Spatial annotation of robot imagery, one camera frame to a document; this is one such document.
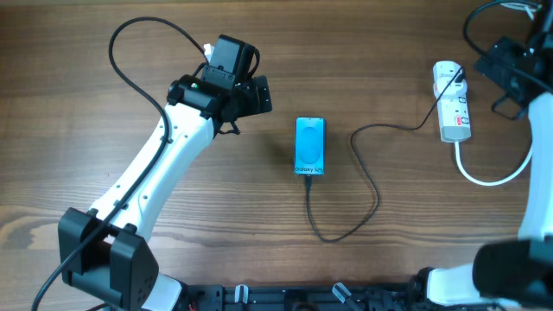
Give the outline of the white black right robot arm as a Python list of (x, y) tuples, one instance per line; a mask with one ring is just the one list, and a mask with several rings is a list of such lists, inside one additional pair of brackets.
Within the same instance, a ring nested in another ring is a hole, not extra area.
[(480, 55), (476, 71), (519, 106), (513, 119), (530, 121), (531, 147), (523, 161), (531, 169), (524, 218), (516, 238), (482, 246), (471, 263), (420, 270), (410, 281), (412, 302), (454, 309), (552, 306), (552, 3), (521, 2), (532, 20), (525, 44), (502, 37), (484, 50), (470, 39), (468, 29), (478, 14), (495, 4), (471, 12), (462, 34)]

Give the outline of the blue Galaxy smartphone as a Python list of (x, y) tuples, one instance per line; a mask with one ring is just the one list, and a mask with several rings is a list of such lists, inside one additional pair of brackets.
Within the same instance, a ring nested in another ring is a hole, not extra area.
[(325, 119), (296, 119), (294, 171), (297, 175), (324, 175)]

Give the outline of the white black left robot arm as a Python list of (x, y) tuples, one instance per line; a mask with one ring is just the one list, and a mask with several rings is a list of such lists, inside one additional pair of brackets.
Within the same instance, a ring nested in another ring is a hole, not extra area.
[(148, 245), (156, 220), (222, 124), (271, 110), (264, 76), (174, 81), (157, 128), (118, 181), (87, 212), (70, 208), (60, 219), (63, 282), (116, 310), (183, 310), (187, 285), (160, 273)]

